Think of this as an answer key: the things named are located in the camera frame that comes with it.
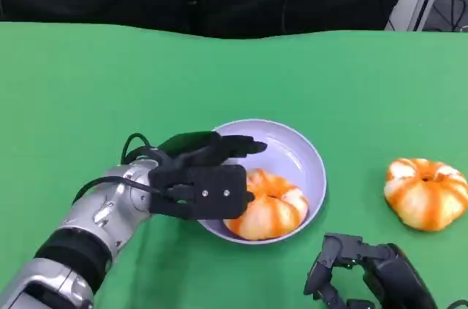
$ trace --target bowl rim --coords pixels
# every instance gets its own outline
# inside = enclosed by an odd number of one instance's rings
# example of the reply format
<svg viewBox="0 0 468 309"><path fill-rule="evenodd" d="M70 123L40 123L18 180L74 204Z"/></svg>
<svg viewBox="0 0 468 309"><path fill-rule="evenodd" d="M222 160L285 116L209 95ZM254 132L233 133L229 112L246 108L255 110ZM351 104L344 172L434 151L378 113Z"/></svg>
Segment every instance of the bowl rim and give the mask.
<svg viewBox="0 0 468 309"><path fill-rule="evenodd" d="M324 182L323 189L321 191L320 201L319 201L318 206L315 208L315 210L312 213L311 213L311 210L309 210L309 217L306 220L304 220L303 223L297 229L295 229L294 231L290 232L289 234L285 234L284 236L281 236L281 237L271 238L269 240L257 240L257 241L235 239L233 237L224 235L221 232L218 232L218 231L212 229L211 227L207 226L205 224L206 223L205 220L199 220L198 221L205 229L207 229L212 234L215 234L216 236L218 236L220 238L223 238L225 240L228 240L230 242L241 243L241 244L244 244L244 245L266 245L266 244L270 244L270 243L283 241L283 240L287 239L288 237L291 237L294 234L297 234L298 232L303 230L306 226L308 226L311 223L311 221L315 218L315 216L318 214L319 210L323 206L323 201L325 200L325 195L327 194L327 175L326 175L326 171L325 171L325 165L323 164L322 156L319 154L319 152L314 147L314 145L305 136L303 136L299 131L297 131L297 130L295 130L295 129L291 128L290 126L285 125L283 123L278 123L276 121L269 121L269 120L266 120L266 119L256 119L256 118L241 119L239 121L230 121L228 123L224 123L224 124L214 128L213 131L217 131L217 130L219 130L219 129L223 128L223 127L229 126L229 125L233 125L233 124L237 124L237 123L248 123L248 122L250 122L250 123L251 122L261 122L261 123L268 123L268 124L281 126L284 129L290 130L294 134L298 135L304 142L306 142L311 147L311 149L317 155L317 157L319 159L319 163L320 163L320 169L322 170L322 179L323 179L323 182Z"/></svg>

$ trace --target green table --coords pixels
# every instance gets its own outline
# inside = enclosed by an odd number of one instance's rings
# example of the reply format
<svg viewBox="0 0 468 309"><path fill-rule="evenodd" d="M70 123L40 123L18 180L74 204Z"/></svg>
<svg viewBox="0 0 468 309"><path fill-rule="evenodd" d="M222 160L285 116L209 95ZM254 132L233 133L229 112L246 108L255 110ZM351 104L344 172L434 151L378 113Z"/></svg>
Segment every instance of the green table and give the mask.
<svg viewBox="0 0 468 309"><path fill-rule="evenodd" d="M327 169L318 217L249 247L197 222L139 229L97 296L100 309L322 308L302 295L325 232L395 242L438 304L468 297L468 215L436 234L403 226L383 194L396 157L468 173L468 37L330 32L258 41L118 26L0 25L0 287L61 222L77 190L118 163L127 135L154 143L242 118L286 123ZM372 298L360 270L344 297Z"/></svg>

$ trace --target pumpkin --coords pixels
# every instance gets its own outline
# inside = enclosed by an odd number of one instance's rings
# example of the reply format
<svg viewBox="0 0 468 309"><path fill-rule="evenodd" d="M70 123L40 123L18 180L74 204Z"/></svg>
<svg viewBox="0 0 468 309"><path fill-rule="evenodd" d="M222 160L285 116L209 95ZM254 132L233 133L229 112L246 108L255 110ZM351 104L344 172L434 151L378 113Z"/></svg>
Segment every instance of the pumpkin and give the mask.
<svg viewBox="0 0 468 309"><path fill-rule="evenodd" d="M295 230L309 209L302 191L286 179L263 169L247 173L247 189L255 195L244 214L224 220L227 228L246 240L267 240Z"/></svg>
<svg viewBox="0 0 468 309"><path fill-rule="evenodd" d="M439 231L459 218L468 205L464 176L442 162L397 159L387 171L385 198L408 226Z"/></svg>

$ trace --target robotic arm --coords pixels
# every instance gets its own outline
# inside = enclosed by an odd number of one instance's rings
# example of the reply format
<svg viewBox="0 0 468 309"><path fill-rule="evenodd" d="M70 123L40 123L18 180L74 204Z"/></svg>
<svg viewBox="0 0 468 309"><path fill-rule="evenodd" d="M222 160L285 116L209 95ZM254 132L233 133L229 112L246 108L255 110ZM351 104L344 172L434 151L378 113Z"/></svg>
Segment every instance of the robotic arm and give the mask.
<svg viewBox="0 0 468 309"><path fill-rule="evenodd" d="M145 145L127 154L136 137ZM158 148L131 135L121 164L82 187L62 224L0 293L0 309L92 309L117 255L153 214L239 217L253 200L246 171L220 164L265 149L251 137L212 131L177 135Z"/></svg>

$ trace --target cable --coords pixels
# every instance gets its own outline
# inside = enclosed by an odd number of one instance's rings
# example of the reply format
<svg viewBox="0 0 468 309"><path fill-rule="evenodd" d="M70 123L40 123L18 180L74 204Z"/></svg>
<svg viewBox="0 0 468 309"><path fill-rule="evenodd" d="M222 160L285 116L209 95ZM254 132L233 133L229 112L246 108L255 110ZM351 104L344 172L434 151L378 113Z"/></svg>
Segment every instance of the cable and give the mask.
<svg viewBox="0 0 468 309"><path fill-rule="evenodd" d="M122 149L120 164L125 164L124 162L126 160L125 158L127 157L127 151L129 149L130 143L133 141L133 139L136 139L136 138L139 138L140 140L142 140L146 148L151 148L151 144L149 143L145 135L140 134L139 132L135 132L134 134L131 134L126 140L124 148Z"/></svg>
<svg viewBox="0 0 468 309"><path fill-rule="evenodd" d="M452 26L452 23L448 20L447 17L444 16L444 14L442 12L440 12L440 9L437 8L436 5L433 6L434 8L434 11L445 21L447 22L451 27L453 27L453 30L455 31L455 28L461 28L460 27L460 22L461 22L461 19L463 18L463 16L465 15L466 11L467 11L467 2L465 0L456 0L456 1L460 1L461 4L462 4L462 8L461 8L461 12L460 12L460 15L458 16L458 19L456 20L456 22L453 24Z"/></svg>
<svg viewBox="0 0 468 309"><path fill-rule="evenodd" d="M388 22L390 26L392 27L392 30L395 31L395 26L393 25L392 20L390 18L388 18Z"/></svg>
<svg viewBox="0 0 468 309"><path fill-rule="evenodd" d="M148 185L143 185L142 183L137 183L136 181L123 178L122 176L104 176L102 178L97 178L94 179L87 184L85 184L82 188L80 188L79 192L73 199L74 204L76 201L78 201L81 197L85 195L85 193L92 187L95 187L97 185L100 185L101 183L121 183L125 186L130 186L133 188L138 188L139 190L149 192L151 194L158 194L159 190L156 188L152 188Z"/></svg>
<svg viewBox="0 0 468 309"><path fill-rule="evenodd" d="M130 152L127 155L127 151L129 149L130 143L133 141L133 139L136 139L136 138L142 140L145 145L143 147L139 147L139 148L133 150L132 152ZM151 156L151 158L155 158L155 160L158 161L159 163L163 159L165 159L165 154L164 153L157 152L157 151L152 152L151 149L152 149L152 146L149 143L148 139L143 134L135 132L134 134L131 134L127 138L127 140L125 142L124 148L122 150L122 155L121 155L121 164L128 164L127 161L129 160L129 156L132 156L131 158L133 158L133 160L135 160L139 156L141 156L142 154L144 155L144 154L148 154L148 153ZM143 185L142 183L137 183L136 181L133 181L133 180L130 180L130 179L127 179L127 178L123 178L122 176L104 176L102 178L94 179L94 180L88 182L87 184L85 184L82 188L80 188L77 195L73 199L72 204L74 204L81 197L83 197L85 195L85 193L90 188L93 188L93 187L95 187L95 186L97 186L97 185L99 185L101 183L121 183L121 184L123 184L125 186L138 188L139 190L146 191L146 192L149 192L149 193L152 193L152 194L158 194L159 193L159 190L157 190L155 188L152 188L152 187L147 186L147 185Z"/></svg>
<svg viewBox="0 0 468 309"><path fill-rule="evenodd" d="M463 7L461 9L461 13L458 17L457 20L455 20L455 0L450 0L450 20L445 17L441 12L440 10L434 5L434 11L440 15L440 17L445 21L447 22L448 24L450 24L450 31L454 32L456 30L456 28L459 28L461 29L460 27L460 22L461 22L461 19L463 18L465 12L467 11L467 2L465 0L456 0L456 1L460 1L462 4L463 4Z"/></svg>
<svg viewBox="0 0 468 309"><path fill-rule="evenodd" d="M468 307L468 300L457 300L448 306L447 309L455 309L462 305L466 305Z"/></svg>

